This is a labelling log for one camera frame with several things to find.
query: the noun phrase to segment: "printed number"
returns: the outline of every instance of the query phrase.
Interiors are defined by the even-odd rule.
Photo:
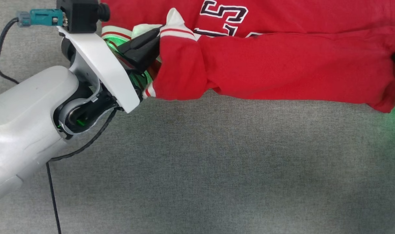
[[[216,9],[216,5],[217,2],[215,0],[206,0],[203,3],[203,7],[200,12],[200,15],[207,15],[207,16],[222,19],[225,16],[225,13],[232,12],[235,14],[232,16],[228,16],[226,22],[240,24],[244,21],[245,16],[247,16],[248,14],[248,9],[244,6],[219,5],[218,8]],[[235,33],[238,30],[238,26],[232,26],[227,23],[224,24],[223,26],[223,29],[225,29],[226,32],[214,32],[214,31],[202,30],[200,28],[195,28],[194,32],[197,34],[211,36],[211,37],[235,36]]]
[[[248,9],[244,6],[218,6],[218,9],[211,10],[210,8],[216,7],[217,2],[215,0],[206,0],[203,3],[201,15],[208,15],[216,18],[222,19],[226,12],[233,12],[235,16],[228,16],[226,22],[228,23],[242,23],[244,21],[245,16],[248,14]]]

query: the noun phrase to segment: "white stripe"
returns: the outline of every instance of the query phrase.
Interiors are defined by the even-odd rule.
[[[182,38],[191,39],[193,41],[197,41],[195,36],[193,36],[192,34],[187,33],[187,32],[165,31],[165,32],[162,32],[160,35],[160,37],[165,37],[165,36],[182,37]]]
[[[170,9],[169,13],[167,14],[167,25],[178,25],[182,26],[185,24],[183,17],[177,11],[177,9],[172,8]]]
[[[196,33],[193,33],[193,35],[195,35],[196,41],[199,41],[200,37],[202,37],[202,35]]]
[[[120,35],[117,35],[117,34],[107,34],[107,35],[102,36],[102,39],[105,40],[105,39],[107,39],[109,37],[116,37],[116,38],[119,38],[119,39],[124,40],[124,41],[130,41],[131,40],[128,37],[123,37],[123,36],[120,36]]]
[[[164,26],[160,29],[160,31],[169,30],[169,29],[176,29],[176,30],[181,30],[181,31],[193,33],[192,30],[186,28],[185,26]]]
[[[156,91],[154,90],[154,88],[153,88],[153,83],[151,83],[149,86],[148,86],[148,92],[150,93],[150,96],[152,96],[152,97],[156,97]]]
[[[155,28],[160,28],[161,26],[162,25],[149,25],[149,24],[135,25],[133,28],[133,34],[131,38],[134,39],[150,30],[153,30]]]
[[[133,36],[132,31],[125,29],[125,28],[120,28],[120,27],[116,27],[116,26],[105,26],[102,28],[102,34],[110,33],[110,32],[122,33],[124,35],[129,36],[129,37]]]

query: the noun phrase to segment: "black cable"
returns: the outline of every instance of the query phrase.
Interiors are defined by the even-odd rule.
[[[117,113],[118,110],[119,110],[118,108],[115,108],[111,112],[111,114],[109,115],[107,121],[102,126],[102,128],[99,130],[99,132],[86,145],[84,145],[82,148],[80,148],[79,150],[77,150],[77,151],[75,151],[73,153],[70,153],[70,154],[67,154],[67,155],[63,155],[63,156],[60,156],[60,157],[52,158],[50,160],[50,162],[56,162],[56,161],[60,161],[60,160],[63,160],[63,159],[67,159],[67,158],[73,157],[73,156],[75,156],[77,154],[80,154],[83,150],[86,150],[87,148],[89,148],[102,135],[102,133],[104,133],[105,129],[107,129],[108,125],[111,123],[112,119],[114,118],[114,116],[115,116],[115,114]]]
[[[7,35],[8,31],[10,30],[10,28],[17,22],[18,22],[18,18],[14,18],[14,19],[10,20],[10,22],[3,29],[3,32],[1,33],[1,36],[0,36],[0,56],[1,56],[1,50],[3,49],[4,40],[6,39],[6,35]],[[19,84],[18,81],[5,75],[1,70],[0,70],[0,76],[6,80],[9,80],[9,81],[15,83],[15,84]]]
[[[59,222],[59,215],[57,213],[57,206],[56,206],[56,199],[55,199],[55,191],[53,190],[53,181],[52,181],[52,174],[50,173],[50,166],[49,163],[46,163],[46,168],[47,168],[47,176],[49,178],[49,185],[50,185],[50,194],[52,196],[52,203],[53,203],[53,209],[55,211],[55,218],[56,218],[56,226],[57,226],[57,232],[58,234],[62,234],[62,231],[60,229],[60,222]]]

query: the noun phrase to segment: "electrical connector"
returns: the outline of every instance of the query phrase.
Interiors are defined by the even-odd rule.
[[[67,23],[66,16],[60,9],[33,9],[30,12],[17,12],[20,28],[31,25],[63,26]]]

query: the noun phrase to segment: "gray carpet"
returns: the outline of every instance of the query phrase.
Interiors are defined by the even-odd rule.
[[[0,0],[0,31],[16,10],[54,5]],[[14,27],[1,68],[22,81],[66,66],[60,39]],[[0,78],[0,93],[12,86]],[[395,115],[214,92],[150,99],[52,176],[64,234],[395,234]],[[0,234],[56,232],[42,169],[0,201]]]

